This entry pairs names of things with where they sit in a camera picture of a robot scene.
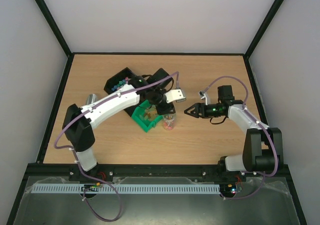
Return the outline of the clear plastic jar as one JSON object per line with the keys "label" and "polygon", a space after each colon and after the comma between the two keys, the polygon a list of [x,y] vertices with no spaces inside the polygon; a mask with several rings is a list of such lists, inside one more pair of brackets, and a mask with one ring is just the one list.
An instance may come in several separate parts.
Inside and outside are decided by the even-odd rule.
{"label": "clear plastic jar", "polygon": [[176,118],[174,120],[164,120],[163,119],[163,128],[167,131],[171,131],[174,129],[176,125]]}

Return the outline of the green bin with gummies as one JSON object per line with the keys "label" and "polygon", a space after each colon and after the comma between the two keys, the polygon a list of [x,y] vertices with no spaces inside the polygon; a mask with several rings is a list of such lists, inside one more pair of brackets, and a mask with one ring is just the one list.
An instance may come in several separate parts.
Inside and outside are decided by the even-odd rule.
{"label": "green bin with gummies", "polygon": [[146,133],[155,128],[163,119],[161,115],[158,115],[156,106],[151,105],[148,100],[143,101],[136,107],[131,118]]}

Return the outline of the black bin with star candies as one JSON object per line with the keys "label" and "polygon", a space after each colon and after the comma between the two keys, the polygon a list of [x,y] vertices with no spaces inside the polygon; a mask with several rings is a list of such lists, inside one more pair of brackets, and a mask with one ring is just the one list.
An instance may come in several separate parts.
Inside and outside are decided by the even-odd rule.
{"label": "black bin with star candies", "polygon": [[120,72],[118,72],[117,74],[110,77],[106,81],[103,90],[108,95],[110,95],[115,91],[119,90],[120,88],[122,88],[125,84],[128,84],[129,80],[135,76],[136,74],[131,69],[126,67],[122,69]]}

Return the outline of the metal scoop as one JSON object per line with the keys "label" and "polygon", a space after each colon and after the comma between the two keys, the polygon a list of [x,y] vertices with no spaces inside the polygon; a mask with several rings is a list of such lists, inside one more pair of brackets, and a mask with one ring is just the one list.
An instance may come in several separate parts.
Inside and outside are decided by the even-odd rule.
{"label": "metal scoop", "polygon": [[98,99],[98,96],[97,96],[96,94],[92,93],[92,94],[89,94],[89,95],[88,95],[85,104],[86,104],[86,105],[90,105],[90,104],[92,104],[92,103],[95,103],[95,102],[98,101],[98,100],[99,100],[99,99]]}

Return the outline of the clear jar lid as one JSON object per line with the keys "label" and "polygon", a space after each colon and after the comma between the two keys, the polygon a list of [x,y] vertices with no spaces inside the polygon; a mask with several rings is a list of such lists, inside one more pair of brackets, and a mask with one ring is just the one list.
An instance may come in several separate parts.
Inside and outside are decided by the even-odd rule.
{"label": "clear jar lid", "polygon": [[177,117],[176,113],[168,113],[168,114],[163,115],[163,119],[165,121],[173,121],[176,119],[176,117]]}

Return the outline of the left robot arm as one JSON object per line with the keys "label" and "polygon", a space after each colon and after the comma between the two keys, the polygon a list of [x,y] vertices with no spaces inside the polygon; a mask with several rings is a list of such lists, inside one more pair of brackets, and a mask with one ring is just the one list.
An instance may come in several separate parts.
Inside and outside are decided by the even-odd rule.
{"label": "left robot arm", "polygon": [[170,83],[175,72],[162,75],[151,81],[143,76],[132,76],[127,82],[114,90],[113,93],[93,103],[78,107],[72,104],[67,108],[62,125],[62,131],[54,142],[56,149],[68,148],[75,157],[75,163],[88,172],[98,165],[94,155],[94,129],[113,115],[136,106],[140,100],[148,100],[159,108],[159,115],[168,114],[174,110],[173,100],[167,98],[166,87],[163,83]]}

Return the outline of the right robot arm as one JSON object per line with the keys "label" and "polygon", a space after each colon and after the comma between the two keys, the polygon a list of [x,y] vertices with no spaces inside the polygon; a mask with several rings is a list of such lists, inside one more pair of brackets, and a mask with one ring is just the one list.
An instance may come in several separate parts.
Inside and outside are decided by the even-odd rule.
{"label": "right robot arm", "polygon": [[206,92],[199,94],[205,103],[194,103],[184,110],[186,115],[209,120],[223,117],[223,121],[211,124],[219,125],[229,119],[245,134],[243,152],[222,157],[224,165],[218,168],[218,176],[224,181],[233,178],[236,171],[274,176],[283,165],[281,130],[259,121],[242,100],[235,99],[231,85],[217,88],[218,103],[215,104],[209,104]]}

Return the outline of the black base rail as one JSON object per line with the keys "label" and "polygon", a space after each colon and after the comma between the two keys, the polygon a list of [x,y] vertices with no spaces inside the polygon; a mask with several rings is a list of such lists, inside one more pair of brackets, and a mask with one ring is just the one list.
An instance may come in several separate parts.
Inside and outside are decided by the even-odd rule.
{"label": "black base rail", "polygon": [[117,183],[125,178],[187,178],[193,182],[235,183],[245,181],[239,171],[228,172],[222,165],[120,165],[99,164],[85,173]]}

